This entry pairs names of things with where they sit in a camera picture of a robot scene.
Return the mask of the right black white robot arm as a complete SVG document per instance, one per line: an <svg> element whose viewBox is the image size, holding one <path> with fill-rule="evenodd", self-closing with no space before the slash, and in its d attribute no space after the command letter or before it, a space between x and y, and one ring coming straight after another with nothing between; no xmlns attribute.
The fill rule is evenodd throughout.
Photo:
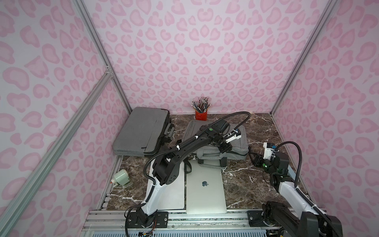
<svg viewBox="0 0 379 237"><path fill-rule="evenodd" d="M269 175L270 185L287 201L287 204L276 201L263 204L262 222L267 226L279 226L279 237L341 237L340 220L320 209L300 189L302 160L299 160L295 176L290 175L290 158L279 150L286 144L264 143L262 155L248 153L252 165Z"/></svg>

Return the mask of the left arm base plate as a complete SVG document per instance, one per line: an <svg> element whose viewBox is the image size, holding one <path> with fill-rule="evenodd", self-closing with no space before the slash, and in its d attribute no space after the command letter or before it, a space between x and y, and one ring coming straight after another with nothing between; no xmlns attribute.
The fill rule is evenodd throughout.
<svg viewBox="0 0 379 237"><path fill-rule="evenodd" d="M156 211L152 215L145 214L142 210L130 212L126 217L127 228L166 228L168 225L168 212Z"/></svg>

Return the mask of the silver apple laptop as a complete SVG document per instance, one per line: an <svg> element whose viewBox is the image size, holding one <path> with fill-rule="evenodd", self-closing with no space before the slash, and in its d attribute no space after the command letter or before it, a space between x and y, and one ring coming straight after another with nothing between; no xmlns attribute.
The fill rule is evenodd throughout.
<svg viewBox="0 0 379 237"><path fill-rule="evenodd" d="M185 164L181 163L176 180L160 192L159 199L149 199L158 210L179 210L185 207Z"/></svg>
<svg viewBox="0 0 379 237"><path fill-rule="evenodd" d="M186 175L186 213L189 215L224 214L227 212L222 168L218 160L189 162Z"/></svg>

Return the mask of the grey laptop bag with strap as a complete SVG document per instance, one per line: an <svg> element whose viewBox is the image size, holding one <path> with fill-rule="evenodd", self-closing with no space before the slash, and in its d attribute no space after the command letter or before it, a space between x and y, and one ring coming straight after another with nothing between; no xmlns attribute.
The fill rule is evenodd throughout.
<svg viewBox="0 0 379 237"><path fill-rule="evenodd" d="M200 129L206 128L210 123L207 121L193 120L189 123L186 128L186 131L183 135L183 141L190 139L195 136ZM248 141L246 135L246 129L241 125L238 129L240 132L240 138L235 139L229 143L222 139L223 135L216 136L216 141L210 143L207 146L201 147L196 150L192 155L196 155L198 164L204 167L212 167L221 169L227 166L228 160L245 160L248 153ZM219 161L220 165L213 162L205 161Z"/></svg>

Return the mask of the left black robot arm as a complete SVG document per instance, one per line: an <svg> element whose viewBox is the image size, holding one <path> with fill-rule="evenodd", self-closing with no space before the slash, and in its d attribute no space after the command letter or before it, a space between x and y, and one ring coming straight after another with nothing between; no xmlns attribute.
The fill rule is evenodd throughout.
<svg viewBox="0 0 379 237"><path fill-rule="evenodd" d="M228 134L224 132L229 127L227 118L236 115L246 115L247 117L234 127ZM213 145L217 147L220 153L226 153L232 150L231 142L241 138L239 127L247 122L251 117L248 111L236 112L226 115L219 120L202 127L195 135L175 147L158 153L152 157L144 166L143 175L152 181L148 186L145 199L138 205L129 207L124 213L125 233L128 235L128 228L131 227L131 215L135 210L137 224L143 228L149 228L157 223L156 213L161 196L168 185L172 184L178 177L180 165L193 152L198 149Z"/></svg>

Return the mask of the grey laptop sleeve top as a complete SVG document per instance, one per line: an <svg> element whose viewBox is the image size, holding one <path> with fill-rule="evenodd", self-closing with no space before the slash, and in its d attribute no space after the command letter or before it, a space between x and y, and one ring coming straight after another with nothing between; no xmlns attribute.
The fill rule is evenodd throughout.
<svg viewBox="0 0 379 237"><path fill-rule="evenodd" d="M113 143L118 156L152 157L172 141L175 126L170 112L158 108L135 108Z"/></svg>

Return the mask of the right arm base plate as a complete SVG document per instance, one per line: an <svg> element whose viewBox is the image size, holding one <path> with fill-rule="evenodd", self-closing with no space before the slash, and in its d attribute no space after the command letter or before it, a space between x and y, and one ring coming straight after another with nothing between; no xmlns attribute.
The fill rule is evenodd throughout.
<svg viewBox="0 0 379 237"><path fill-rule="evenodd" d="M263 210L247 211L248 224L250 227L267 227L266 216Z"/></svg>

